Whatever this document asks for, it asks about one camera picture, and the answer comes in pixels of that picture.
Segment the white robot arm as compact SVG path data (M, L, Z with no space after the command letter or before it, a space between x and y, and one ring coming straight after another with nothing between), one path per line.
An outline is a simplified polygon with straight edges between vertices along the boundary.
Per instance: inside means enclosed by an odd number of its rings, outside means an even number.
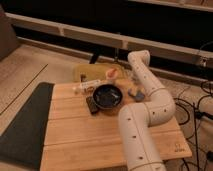
M148 102L125 105L118 114L128 170L166 171L149 127L168 122L175 113L175 102L165 86L149 70L148 50L130 52L128 61L150 98Z

